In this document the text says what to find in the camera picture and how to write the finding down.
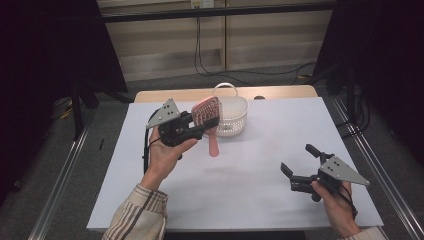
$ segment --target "metal rail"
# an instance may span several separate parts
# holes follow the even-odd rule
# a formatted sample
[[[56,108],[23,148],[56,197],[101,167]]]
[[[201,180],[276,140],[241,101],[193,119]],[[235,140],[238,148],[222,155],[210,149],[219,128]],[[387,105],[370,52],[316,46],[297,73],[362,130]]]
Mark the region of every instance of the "metal rail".
[[[146,13],[125,13],[125,14],[103,14],[94,17],[72,17],[63,18],[58,21],[71,23],[114,23],[114,22],[133,22],[149,21],[179,18],[198,18],[198,17],[217,17],[217,16],[235,16],[249,14],[267,14],[267,13],[289,13],[289,12],[311,12],[326,11],[335,8],[358,6],[362,1],[355,5],[341,4],[336,1],[302,4],[281,4],[268,6],[250,6],[250,7],[223,7],[223,8],[203,8],[203,9],[182,9],[160,12]]]
[[[81,132],[79,138],[72,144],[71,150],[66,158],[65,164],[56,180],[53,190],[43,207],[37,222],[35,223],[28,240],[43,240],[47,235],[54,214],[59,206],[66,185],[72,173],[75,162],[78,159],[79,153],[84,145],[87,133],[92,123],[94,122],[95,110],[90,110],[87,117],[87,124]]]
[[[347,108],[344,105],[341,99],[334,99],[333,103],[339,112],[340,116],[344,121],[348,120],[346,114]],[[353,138],[358,145],[359,150],[362,152],[365,160],[370,166],[374,176],[377,181],[380,183],[383,191],[386,193],[387,198],[392,204],[394,210],[398,214],[400,220],[404,224],[406,230],[409,232],[409,235],[412,239],[420,240],[424,239],[424,231],[420,225],[420,222],[417,220],[414,212],[411,207],[393,184],[387,172],[384,170],[383,165],[381,165],[380,160],[375,155],[374,151],[371,149],[371,146],[368,144],[362,133],[354,134],[358,132],[358,128],[352,124],[347,124],[350,133],[353,134]]]

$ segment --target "electrical outlet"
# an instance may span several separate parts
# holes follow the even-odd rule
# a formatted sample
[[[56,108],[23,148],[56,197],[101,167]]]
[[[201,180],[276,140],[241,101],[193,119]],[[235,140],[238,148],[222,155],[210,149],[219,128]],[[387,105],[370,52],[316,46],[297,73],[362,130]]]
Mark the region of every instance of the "electrical outlet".
[[[214,0],[202,0],[202,8],[214,8]]]
[[[192,9],[202,8],[202,0],[191,0],[191,8]]]

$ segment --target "wire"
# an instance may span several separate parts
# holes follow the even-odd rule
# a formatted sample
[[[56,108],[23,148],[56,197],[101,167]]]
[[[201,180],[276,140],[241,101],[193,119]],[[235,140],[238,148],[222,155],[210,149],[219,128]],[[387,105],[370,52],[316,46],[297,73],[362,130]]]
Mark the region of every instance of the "wire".
[[[160,137],[159,137],[159,138],[156,138],[155,140],[153,140],[153,141],[149,144],[148,148],[150,148],[150,147],[152,146],[152,144],[153,144],[153,143],[155,143],[155,142],[157,142],[157,141],[159,141],[159,140],[160,140]]]
[[[203,69],[203,71],[205,73],[199,72],[199,70],[197,68],[197,58],[199,58],[200,67]],[[194,68],[196,69],[196,72],[200,76],[207,76],[207,77],[222,76],[222,77],[226,77],[226,78],[236,80],[240,83],[243,83],[243,84],[246,84],[246,85],[249,85],[249,86],[254,86],[250,83],[244,82],[240,79],[237,79],[235,77],[231,77],[231,76],[228,76],[228,75],[224,75],[224,74],[225,73],[249,73],[249,74],[258,74],[258,75],[277,76],[277,75],[289,74],[289,73],[292,73],[292,72],[298,72],[300,69],[302,69],[302,68],[304,68],[308,65],[315,64],[315,63],[316,63],[315,61],[311,61],[311,62],[305,63],[302,66],[299,66],[295,69],[285,71],[285,72],[277,72],[277,73],[264,73],[264,72],[248,71],[248,70],[219,71],[219,72],[214,72],[214,73],[209,72],[208,70],[206,70],[206,68],[203,66],[203,63],[202,63],[202,55],[201,55],[201,47],[200,47],[200,18],[197,18],[197,37],[196,37],[196,51],[195,51],[195,54],[194,54]]]
[[[363,122],[363,120],[364,120],[364,111],[363,111],[363,108],[362,108],[362,97],[363,97],[363,95],[361,94],[360,95],[360,99],[359,99],[359,104],[357,104],[357,109],[355,110],[354,118],[353,119],[348,119],[348,120],[346,120],[345,122],[342,122],[342,123],[335,124],[337,128],[339,128],[339,127],[341,127],[343,125],[349,124],[349,123],[356,124],[357,121],[358,121],[358,119],[360,117],[362,117],[362,122]]]
[[[359,104],[358,104],[360,106],[360,109],[362,109],[362,112],[363,112],[363,108],[362,108],[362,105],[363,105],[362,104],[362,101],[363,100],[362,99],[364,99],[363,98],[363,94],[361,94],[361,100],[359,101]],[[350,133],[342,136],[342,139],[345,139],[347,137],[355,136],[357,134],[363,133],[369,127],[369,125],[371,123],[371,108],[369,106],[369,102],[368,101],[365,101],[365,103],[366,103],[366,106],[367,106],[367,116],[365,116],[365,114],[362,113],[363,114],[363,117],[362,117],[361,123],[357,125],[357,129],[354,129],[352,132],[350,132]]]
[[[199,72],[199,70],[197,69],[197,57],[199,57],[200,66],[202,67],[203,71],[206,72],[206,74]],[[224,75],[224,74],[222,74],[222,72],[211,73],[211,72],[207,71],[205,69],[205,67],[203,67],[202,55],[201,55],[201,50],[200,50],[200,19],[199,18],[197,18],[197,41],[196,41],[196,51],[194,53],[194,68],[196,69],[197,74],[199,74],[200,76],[204,76],[204,77],[221,76],[221,77],[226,77],[226,78],[236,80],[237,82],[246,84],[248,86],[254,86],[250,83],[244,82],[244,81],[237,79],[235,77]]]
[[[147,169],[149,168],[149,146],[147,145],[147,143],[149,142],[149,129],[146,128],[146,132],[144,134],[144,153],[143,153],[143,171],[144,173],[147,172]]]
[[[331,184],[327,183],[326,181],[319,181],[320,183],[323,183],[327,188],[330,188],[331,191],[333,191],[334,193],[336,193],[340,198],[342,198],[347,204],[349,204],[349,206],[352,208],[352,216],[353,219],[356,218],[356,215],[358,215],[358,210],[356,210],[355,205],[353,205],[353,201],[352,201],[352,195],[349,193],[349,191],[347,191],[347,189],[342,186],[344,189],[346,189],[347,194],[349,195],[349,199],[347,199],[347,197],[345,195],[343,195],[339,190],[335,189],[333,186],[331,186]]]

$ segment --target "black curtain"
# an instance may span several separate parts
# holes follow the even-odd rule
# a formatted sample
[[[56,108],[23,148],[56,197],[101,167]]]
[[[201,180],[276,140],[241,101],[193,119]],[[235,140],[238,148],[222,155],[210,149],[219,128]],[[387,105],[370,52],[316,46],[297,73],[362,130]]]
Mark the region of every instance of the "black curtain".
[[[0,2],[0,203],[42,144],[54,102],[70,97],[75,81],[127,91],[105,25],[65,20],[86,16],[100,16],[95,0]]]
[[[347,85],[349,66],[366,99],[424,164],[424,4],[372,0],[357,6],[333,11],[314,74],[342,63],[326,76],[329,93],[337,94]]]

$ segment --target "cable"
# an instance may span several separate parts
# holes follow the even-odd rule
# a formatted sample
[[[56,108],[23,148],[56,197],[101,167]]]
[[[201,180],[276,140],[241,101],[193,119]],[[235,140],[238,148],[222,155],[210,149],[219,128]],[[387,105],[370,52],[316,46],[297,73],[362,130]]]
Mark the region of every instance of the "cable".
[[[331,65],[330,67],[328,67],[327,69],[321,71],[320,73],[318,73],[317,75],[313,76],[311,79],[309,79],[306,83],[304,83],[304,85],[314,85],[316,83],[318,83],[319,81],[321,81],[327,74],[329,74],[330,72],[334,71],[335,69],[337,69],[338,67],[340,67],[342,64],[341,63],[335,63],[333,65]]]
[[[157,142],[157,141],[159,141],[159,140],[160,140],[160,137],[159,137],[159,138],[156,138],[155,140],[153,140],[153,141],[149,144],[148,148],[150,149],[150,147],[152,146],[152,144],[153,144],[153,143],[155,143],[155,142]]]
[[[356,218],[356,215],[358,215],[358,210],[356,210],[355,205],[353,205],[353,201],[352,201],[352,195],[350,195],[349,191],[347,191],[347,189],[342,186],[344,189],[346,189],[347,194],[349,195],[349,199],[347,199],[347,197],[345,195],[343,195],[339,190],[335,189],[333,186],[331,186],[331,184],[328,184],[326,181],[319,181],[320,183],[324,184],[327,188],[330,188],[331,191],[333,191],[334,193],[336,193],[340,198],[342,198],[347,204],[349,204],[349,206],[352,208],[352,216],[353,219]]]
[[[149,121],[152,119],[152,117],[159,111],[159,109],[156,109],[153,114],[150,116]],[[146,173],[147,169],[149,168],[149,150],[150,150],[150,146],[158,141],[160,139],[160,137],[158,139],[155,139],[154,141],[152,141],[151,143],[149,143],[149,145],[147,145],[147,143],[149,142],[149,129],[146,128],[146,132],[144,134],[144,152],[143,152],[143,160],[144,160],[144,165],[143,165],[143,170],[144,173]]]
[[[205,73],[201,73],[197,69],[197,58],[199,58],[200,67],[203,69],[203,71]],[[203,66],[203,63],[202,63],[201,47],[200,47],[200,18],[197,18],[197,37],[196,37],[196,51],[195,51],[195,54],[194,54],[194,67],[196,69],[196,72],[200,76],[207,76],[207,77],[209,77],[209,76],[222,76],[222,77],[227,77],[227,78],[236,80],[240,83],[243,83],[243,84],[246,84],[246,85],[249,85],[249,86],[253,86],[252,84],[244,82],[244,81],[237,79],[235,77],[224,75],[224,73],[249,73],[249,74],[258,74],[258,75],[277,76],[277,75],[289,74],[289,73],[292,73],[292,72],[298,72],[300,69],[302,69],[302,68],[304,68],[308,65],[315,64],[315,63],[316,63],[315,61],[311,61],[311,62],[305,63],[302,66],[297,67],[295,69],[285,71],[285,72],[278,72],[278,73],[263,73],[263,72],[247,71],[247,70],[231,70],[231,71],[219,71],[219,72],[211,73],[211,72],[209,72],[208,70],[205,69],[205,67]]]
[[[362,97],[363,97],[363,95],[361,94],[360,99],[359,99],[359,104],[357,105],[357,109],[355,110],[354,118],[348,119],[348,120],[346,120],[345,122],[342,122],[342,123],[335,124],[337,128],[339,128],[343,125],[349,124],[349,123],[356,124],[360,117],[362,117],[362,122],[361,122],[361,125],[362,125],[363,120],[364,120],[364,111],[363,111],[363,108],[362,108]]]
[[[206,74],[199,72],[199,70],[197,69],[197,56],[199,56],[200,66],[202,67],[203,71],[206,72]],[[254,86],[254,85],[252,85],[250,83],[244,82],[244,81],[239,80],[237,78],[234,78],[234,77],[231,77],[231,76],[227,76],[227,75],[223,75],[220,72],[218,72],[218,73],[208,72],[203,67],[203,64],[202,64],[202,55],[201,55],[201,50],[200,50],[200,19],[199,18],[197,18],[197,41],[196,41],[196,51],[194,53],[194,68],[196,69],[197,74],[199,74],[200,76],[204,76],[204,77],[221,76],[221,77],[226,77],[226,78],[230,78],[230,79],[236,80],[237,82],[246,84],[248,86]]]
[[[363,97],[363,95],[361,95],[361,101],[359,102],[359,104],[361,105],[361,108],[362,108],[362,97]],[[365,117],[366,117],[365,115],[363,115],[362,121],[357,126],[357,129],[354,129],[352,132],[342,136],[342,139],[363,133],[369,127],[369,125],[371,123],[371,109],[370,109],[370,106],[369,106],[369,102],[368,101],[365,101],[365,102],[366,102],[366,105],[367,105],[367,115],[368,115],[365,126],[362,126],[365,122]]]

